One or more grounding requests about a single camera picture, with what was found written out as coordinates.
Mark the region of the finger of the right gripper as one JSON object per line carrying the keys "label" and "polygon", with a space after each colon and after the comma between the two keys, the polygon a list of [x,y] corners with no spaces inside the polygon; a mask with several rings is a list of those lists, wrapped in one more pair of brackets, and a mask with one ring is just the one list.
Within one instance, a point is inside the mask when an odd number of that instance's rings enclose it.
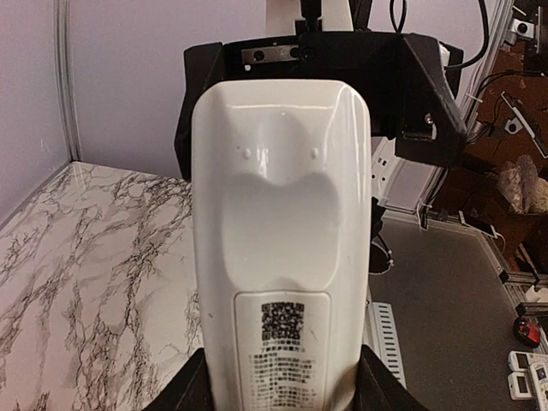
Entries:
{"label": "finger of the right gripper", "polygon": [[223,77],[223,44],[196,45],[183,52],[185,93],[174,148],[183,180],[192,179],[192,119],[198,99]]}
{"label": "finger of the right gripper", "polygon": [[396,155],[434,166],[451,166],[466,144],[461,112],[445,78],[440,44],[416,33],[401,36],[398,74],[402,121]]}

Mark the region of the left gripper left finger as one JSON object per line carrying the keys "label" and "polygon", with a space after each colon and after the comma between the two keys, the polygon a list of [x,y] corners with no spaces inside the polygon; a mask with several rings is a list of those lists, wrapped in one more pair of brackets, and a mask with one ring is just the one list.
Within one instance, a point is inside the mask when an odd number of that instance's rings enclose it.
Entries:
{"label": "left gripper left finger", "polygon": [[147,411],[213,410],[214,401],[205,358],[198,348],[180,371],[147,406]]}

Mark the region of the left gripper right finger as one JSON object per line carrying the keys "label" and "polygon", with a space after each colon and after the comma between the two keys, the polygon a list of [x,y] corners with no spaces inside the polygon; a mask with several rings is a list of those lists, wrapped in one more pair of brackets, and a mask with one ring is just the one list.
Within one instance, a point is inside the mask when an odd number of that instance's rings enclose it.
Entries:
{"label": "left gripper right finger", "polygon": [[371,348],[363,344],[353,410],[411,411],[424,410],[424,406],[403,387]]}

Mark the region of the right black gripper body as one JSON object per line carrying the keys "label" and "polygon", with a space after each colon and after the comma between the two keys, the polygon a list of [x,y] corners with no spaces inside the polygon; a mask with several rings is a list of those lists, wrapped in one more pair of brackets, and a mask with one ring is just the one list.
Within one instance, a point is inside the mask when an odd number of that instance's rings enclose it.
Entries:
{"label": "right black gripper body", "polygon": [[270,57],[275,39],[255,39],[223,46],[228,80],[338,80],[366,101],[372,133],[402,135],[405,114],[403,66],[408,44],[396,33],[322,32],[280,37],[286,57]]}

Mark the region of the white remote control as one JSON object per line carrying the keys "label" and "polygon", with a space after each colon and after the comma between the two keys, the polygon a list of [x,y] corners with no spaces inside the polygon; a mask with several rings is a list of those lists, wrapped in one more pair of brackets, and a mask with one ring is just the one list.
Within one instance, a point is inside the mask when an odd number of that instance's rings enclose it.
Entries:
{"label": "white remote control", "polygon": [[218,410],[349,410],[366,313],[371,132],[336,80],[224,81],[192,119],[194,254]]}

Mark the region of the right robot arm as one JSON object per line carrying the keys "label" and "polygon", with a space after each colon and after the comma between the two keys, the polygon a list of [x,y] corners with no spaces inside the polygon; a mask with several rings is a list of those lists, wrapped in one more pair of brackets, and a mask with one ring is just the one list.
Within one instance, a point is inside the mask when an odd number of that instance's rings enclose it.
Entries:
{"label": "right robot arm", "polygon": [[209,88],[231,80],[341,80],[365,99],[372,134],[394,140],[399,158],[438,167],[455,163],[466,128],[455,101],[460,75],[444,66],[443,43],[417,33],[368,29],[368,1],[343,2],[349,22],[329,28],[322,5],[302,1],[294,28],[282,36],[184,51],[186,91],[174,142],[183,179],[192,178],[194,106]]}

